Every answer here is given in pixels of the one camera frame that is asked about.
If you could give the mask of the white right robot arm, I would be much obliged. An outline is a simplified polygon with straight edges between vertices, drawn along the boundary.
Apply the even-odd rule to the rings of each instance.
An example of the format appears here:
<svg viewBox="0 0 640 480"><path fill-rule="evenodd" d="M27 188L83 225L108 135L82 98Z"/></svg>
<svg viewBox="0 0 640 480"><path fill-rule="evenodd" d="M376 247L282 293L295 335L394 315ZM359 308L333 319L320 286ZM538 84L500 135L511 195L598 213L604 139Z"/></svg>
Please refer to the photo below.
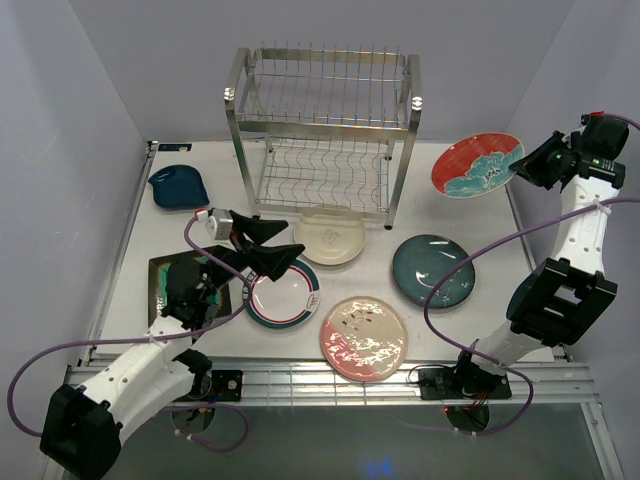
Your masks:
<svg viewBox="0 0 640 480"><path fill-rule="evenodd" d="M617 158L629 137L618 115L586 114L582 130L554 132L511 169L529 183L561 186L562 222L552 254L515 290L505 322L462 352L451 375L464 397L493 392L529 353L576 343L610 306L618 286L605 277L603 244L626 168Z"/></svg>

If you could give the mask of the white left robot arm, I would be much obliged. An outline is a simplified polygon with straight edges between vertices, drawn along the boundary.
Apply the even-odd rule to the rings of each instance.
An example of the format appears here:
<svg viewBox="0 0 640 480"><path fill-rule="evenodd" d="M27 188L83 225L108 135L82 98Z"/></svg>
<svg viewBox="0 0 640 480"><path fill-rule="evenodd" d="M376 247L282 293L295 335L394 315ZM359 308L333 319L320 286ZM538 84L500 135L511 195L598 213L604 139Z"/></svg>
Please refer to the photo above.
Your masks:
<svg viewBox="0 0 640 480"><path fill-rule="evenodd" d="M214 298L244 270L280 279L303 252L301 244L268 245L285 220L262 220L232 210L198 210L188 222L205 225L216 246L193 251L165 274L165 305L144 337L101 372L52 395L40 450L80 479L100 479L125 441L176 399L199 400L212 387L212 363L194 349L208 328L224 323Z"/></svg>

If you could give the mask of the red and teal plate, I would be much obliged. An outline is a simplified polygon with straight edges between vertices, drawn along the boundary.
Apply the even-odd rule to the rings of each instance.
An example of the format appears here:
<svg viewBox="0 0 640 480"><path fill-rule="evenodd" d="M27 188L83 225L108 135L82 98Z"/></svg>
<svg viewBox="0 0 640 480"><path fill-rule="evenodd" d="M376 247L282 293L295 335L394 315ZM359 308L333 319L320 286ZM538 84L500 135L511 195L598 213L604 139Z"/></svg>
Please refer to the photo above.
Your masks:
<svg viewBox="0 0 640 480"><path fill-rule="evenodd" d="M523 144L510 134L472 135L439 156L431 171L431 181L447 198L480 197L508 184L515 176L510 166L524 156Z"/></svg>

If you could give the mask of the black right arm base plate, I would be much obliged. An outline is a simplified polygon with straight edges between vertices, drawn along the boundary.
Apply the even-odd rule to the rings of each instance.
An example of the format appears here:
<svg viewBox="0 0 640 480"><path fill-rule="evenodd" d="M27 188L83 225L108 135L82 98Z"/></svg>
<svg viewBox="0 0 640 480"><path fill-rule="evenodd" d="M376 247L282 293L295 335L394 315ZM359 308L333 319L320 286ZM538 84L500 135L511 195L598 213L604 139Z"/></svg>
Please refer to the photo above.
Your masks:
<svg viewBox="0 0 640 480"><path fill-rule="evenodd" d="M417 384L423 400L506 400L512 391L506 376L480 370L477 373L457 372L453 367L423 367L418 369Z"/></svg>

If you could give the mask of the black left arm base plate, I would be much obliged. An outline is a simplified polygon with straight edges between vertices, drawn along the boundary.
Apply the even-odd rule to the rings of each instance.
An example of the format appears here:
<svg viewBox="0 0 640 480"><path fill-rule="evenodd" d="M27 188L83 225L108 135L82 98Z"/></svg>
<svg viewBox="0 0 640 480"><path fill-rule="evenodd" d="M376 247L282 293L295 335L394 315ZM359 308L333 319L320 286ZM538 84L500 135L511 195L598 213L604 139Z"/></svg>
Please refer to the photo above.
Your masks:
<svg viewBox="0 0 640 480"><path fill-rule="evenodd" d="M182 400L193 402L238 402L242 398L242 370L211 370L196 375L191 390Z"/></svg>

